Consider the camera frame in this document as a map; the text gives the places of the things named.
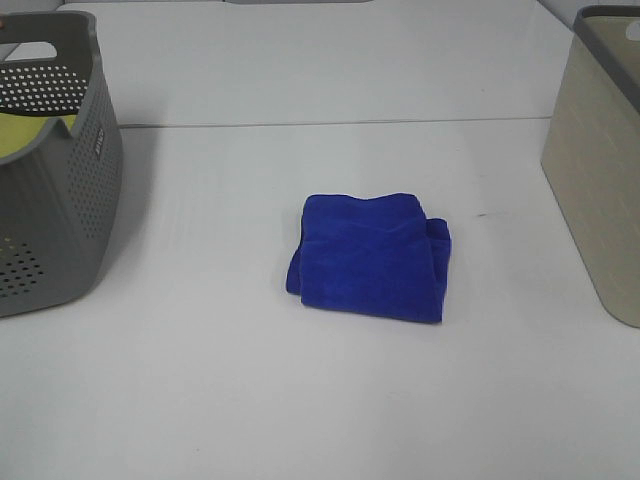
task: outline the blue cloth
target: blue cloth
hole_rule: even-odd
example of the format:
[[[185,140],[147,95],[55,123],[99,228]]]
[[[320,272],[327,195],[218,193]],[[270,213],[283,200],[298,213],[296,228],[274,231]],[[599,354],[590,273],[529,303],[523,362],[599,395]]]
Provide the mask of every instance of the blue cloth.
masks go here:
[[[311,307],[438,323],[450,255],[447,223],[413,195],[312,195],[286,288]]]

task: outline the label on basket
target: label on basket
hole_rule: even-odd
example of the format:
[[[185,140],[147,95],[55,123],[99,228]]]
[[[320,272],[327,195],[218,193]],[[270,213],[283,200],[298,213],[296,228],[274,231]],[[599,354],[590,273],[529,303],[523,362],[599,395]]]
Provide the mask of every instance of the label on basket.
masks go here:
[[[96,142],[93,145],[93,153],[96,154],[97,160],[102,158],[102,147],[104,147],[104,128],[100,126],[98,134],[96,135]]]

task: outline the folded towel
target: folded towel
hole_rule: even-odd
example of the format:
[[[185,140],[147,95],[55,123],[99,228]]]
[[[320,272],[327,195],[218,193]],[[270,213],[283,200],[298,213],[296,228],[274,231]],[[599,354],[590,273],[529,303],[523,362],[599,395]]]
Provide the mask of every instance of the folded towel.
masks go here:
[[[313,195],[286,288],[311,307],[437,323],[450,254],[447,223],[413,195]]]

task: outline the yellow cloth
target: yellow cloth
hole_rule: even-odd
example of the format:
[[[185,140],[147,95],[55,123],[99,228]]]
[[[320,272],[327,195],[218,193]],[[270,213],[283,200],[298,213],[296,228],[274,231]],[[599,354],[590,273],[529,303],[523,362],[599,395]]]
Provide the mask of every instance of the yellow cloth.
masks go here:
[[[49,118],[51,117],[25,117],[0,113],[0,158],[26,147],[38,136]],[[71,129],[76,115],[65,115],[60,118]]]

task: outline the basket handle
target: basket handle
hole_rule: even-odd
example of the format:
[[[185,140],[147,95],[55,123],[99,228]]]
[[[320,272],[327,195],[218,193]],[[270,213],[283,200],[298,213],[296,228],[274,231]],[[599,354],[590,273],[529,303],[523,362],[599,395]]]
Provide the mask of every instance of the basket handle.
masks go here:
[[[95,18],[84,12],[0,15],[0,44],[47,42],[57,51],[56,63],[91,73],[91,59],[100,58]]]

